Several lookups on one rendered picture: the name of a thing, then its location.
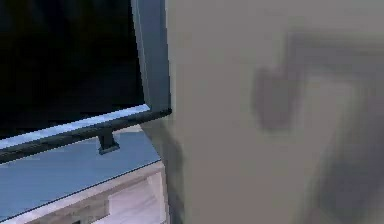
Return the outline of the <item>black television set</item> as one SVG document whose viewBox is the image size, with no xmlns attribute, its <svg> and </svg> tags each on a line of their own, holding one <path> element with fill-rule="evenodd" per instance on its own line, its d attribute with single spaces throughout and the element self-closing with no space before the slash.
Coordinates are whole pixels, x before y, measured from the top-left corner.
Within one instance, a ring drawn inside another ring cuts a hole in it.
<svg viewBox="0 0 384 224">
<path fill-rule="evenodd" d="M 0 0 L 0 164 L 171 112 L 165 0 Z"/>
</svg>

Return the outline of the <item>pale wooden television stand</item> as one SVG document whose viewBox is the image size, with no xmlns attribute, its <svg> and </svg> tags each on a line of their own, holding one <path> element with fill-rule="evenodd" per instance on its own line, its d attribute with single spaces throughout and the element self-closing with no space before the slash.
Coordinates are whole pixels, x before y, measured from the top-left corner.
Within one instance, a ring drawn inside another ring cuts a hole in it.
<svg viewBox="0 0 384 224">
<path fill-rule="evenodd" d="M 165 167 L 146 134 L 95 138 L 0 165 L 0 224 L 169 224 Z"/>
</svg>

